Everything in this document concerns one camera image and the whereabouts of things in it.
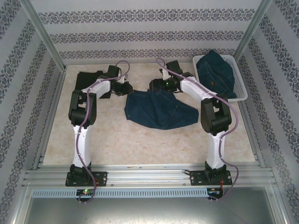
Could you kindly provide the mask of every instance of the black garment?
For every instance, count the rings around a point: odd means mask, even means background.
[[[209,90],[236,98],[235,77],[232,67],[214,50],[203,56],[196,64],[199,81]]]
[[[162,130],[192,125],[199,117],[198,110],[177,100],[172,92],[150,90],[128,94],[125,114],[137,124]]]

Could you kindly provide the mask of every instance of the work surface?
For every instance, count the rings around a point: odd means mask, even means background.
[[[194,73],[192,63],[180,63],[181,69]],[[122,71],[127,70],[121,64]],[[135,90],[146,91],[154,78],[161,78],[155,63],[131,64],[127,81]],[[74,132],[68,119],[71,93],[80,71],[106,72],[108,64],[70,65],[60,96],[43,165],[71,165],[74,157]],[[188,94],[175,97],[197,108],[200,105]],[[197,124],[172,130],[150,129],[126,119],[124,108],[127,96],[97,101],[97,119],[91,128],[90,157],[92,164],[178,164],[204,162],[207,157],[208,135]],[[239,106],[232,103],[239,115],[239,126],[226,137],[224,158],[227,161],[254,161],[254,156],[241,117]],[[232,128],[235,118],[232,113]]]

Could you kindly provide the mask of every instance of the black mounting bracket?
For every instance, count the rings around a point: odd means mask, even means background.
[[[223,185],[233,184],[230,172],[226,170],[226,165],[218,169],[212,169],[206,163],[205,170],[185,170],[185,174],[190,176],[191,186],[215,186],[221,185],[221,181],[223,181]]]
[[[93,172],[91,171],[93,177],[95,178],[98,187],[105,187],[107,184],[107,172]],[[71,165],[70,171],[67,173],[66,187],[92,187],[93,180],[88,174],[84,167],[76,167],[74,164]]]

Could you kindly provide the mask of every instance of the laundry basket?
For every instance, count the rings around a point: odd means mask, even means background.
[[[199,81],[198,73],[196,69],[196,63],[203,57],[204,55],[196,55],[193,57],[193,65],[195,69],[196,79]],[[228,99],[229,102],[234,101],[240,101],[240,100],[246,100],[248,97],[243,79],[241,77],[240,71],[238,69],[237,63],[235,62],[234,57],[231,55],[220,55],[224,61],[226,61],[234,71],[234,77],[235,77],[235,85],[234,85],[234,93],[237,95],[237,98],[234,99]]]

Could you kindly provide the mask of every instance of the damask pattern wall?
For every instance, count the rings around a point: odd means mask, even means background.
[[[31,169],[60,72],[17,0],[0,0],[0,224]]]
[[[275,0],[239,61],[251,123],[291,223],[299,223],[299,1]]]
[[[261,0],[34,0],[65,64],[232,55]]]

